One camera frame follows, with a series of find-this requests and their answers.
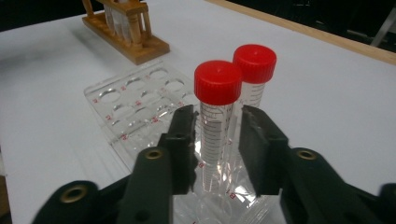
test tube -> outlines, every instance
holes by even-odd
[[[209,61],[194,74],[194,93],[200,100],[201,159],[203,189],[219,193],[223,150],[227,140],[233,103],[241,93],[241,70],[232,63]]]
[[[243,105],[260,106],[265,83],[272,78],[275,70],[276,54],[265,46],[244,45],[234,52],[233,63],[241,69],[243,82],[228,133],[231,152],[223,167],[223,179],[226,181],[222,183],[221,190],[230,201],[233,211],[236,211],[233,213],[233,223],[245,223],[250,216],[263,220],[272,201],[267,196],[256,197],[239,153],[239,150],[243,150],[239,148],[241,108]]]
[[[111,14],[111,7],[104,5],[104,8],[105,8],[106,23],[108,29],[110,30],[111,34],[114,35],[114,21],[113,21],[113,15]]]
[[[276,65],[276,54],[269,48],[261,45],[243,45],[235,50],[233,63],[242,71],[242,91],[235,104],[232,127],[229,138],[233,140],[232,157],[233,168],[241,165],[241,158],[238,150],[242,106],[260,106],[265,83],[268,82],[274,73]]]
[[[120,14],[117,10],[111,10],[111,15],[113,17],[113,25],[116,35],[119,38],[123,38],[122,33],[122,14]]]
[[[127,3],[128,0],[119,0],[119,3]],[[121,22],[121,30],[122,30],[122,35],[124,37],[125,42],[129,45],[131,44],[131,32],[129,29],[129,22],[128,18],[125,15],[120,14],[120,22]]]

red cap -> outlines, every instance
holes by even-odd
[[[233,63],[209,61],[195,69],[194,92],[209,105],[229,105],[241,95],[242,72]]]
[[[276,54],[261,45],[244,45],[236,49],[233,63],[241,68],[244,82],[265,83],[273,76]]]

wooden test tube rack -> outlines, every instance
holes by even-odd
[[[82,0],[87,11],[87,17],[82,18],[84,24],[133,63],[145,63],[170,51],[169,45],[151,32],[147,3],[139,0],[129,0],[127,3],[118,3],[117,0],[97,1],[127,17],[132,43],[127,43],[122,36],[117,36],[108,28],[105,12],[93,13],[91,0]]]

centrifuge tube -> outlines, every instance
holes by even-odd
[[[128,0],[119,0],[119,3],[127,3]],[[124,37],[124,40],[126,44],[131,44],[131,32],[129,29],[129,22],[128,18],[125,15],[120,15],[120,22],[121,22],[121,30],[122,30],[122,35]]]
[[[116,35],[120,38],[123,38],[122,14],[120,14],[117,10],[111,10],[111,15],[113,16],[113,25]]]
[[[105,8],[105,15],[106,15],[106,23],[108,26],[108,29],[110,30],[111,34],[114,35],[114,21],[113,21],[113,15],[111,14],[111,7],[108,7],[104,5]]]
[[[201,159],[203,188],[219,192],[223,150],[227,140],[233,103],[241,93],[241,70],[232,63],[209,61],[200,64],[194,75],[194,92],[201,101]]]
[[[235,168],[241,162],[238,145],[242,106],[260,106],[265,83],[272,78],[275,70],[276,54],[265,46],[244,45],[234,52],[233,63],[241,69],[243,79],[241,95],[235,104],[233,125],[229,132],[229,137],[233,140],[231,167]]]
[[[230,205],[233,208],[233,223],[246,223],[247,217],[265,218],[271,206],[271,200],[267,196],[256,198],[256,193],[248,178],[239,150],[240,127],[242,106],[252,105],[259,107],[262,100],[264,85],[274,73],[276,65],[276,55],[267,47],[260,45],[245,45],[239,47],[233,55],[233,63],[242,71],[242,92],[235,103],[235,111],[232,117],[228,138],[231,148],[228,161],[224,163],[222,183],[224,195],[228,196]]]

white table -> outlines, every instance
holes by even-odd
[[[200,0],[149,0],[162,59],[188,77],[246,43],[273,49],[264,109],[293,147],[321,153],[346,182],[377,194],[396,182],[396,66]],[[77,179],[103,188],[128,175],[84,88],[134,65],[81,17],[0,33],[0,145],[14,223],[30,223]]]

